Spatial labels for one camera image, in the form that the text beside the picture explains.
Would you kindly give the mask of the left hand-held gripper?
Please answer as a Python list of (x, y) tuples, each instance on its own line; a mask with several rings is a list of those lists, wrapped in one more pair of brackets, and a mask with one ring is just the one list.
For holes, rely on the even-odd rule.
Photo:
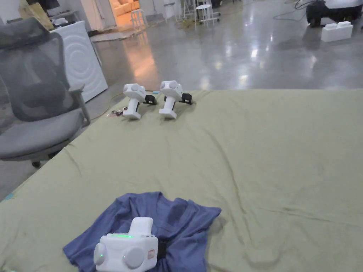
[(98, 272), (146, 272), (165, 257), (166, 243), (152, 235), (153, 219), (136, 217), (129, 232), (108, 233), (94, 250)]

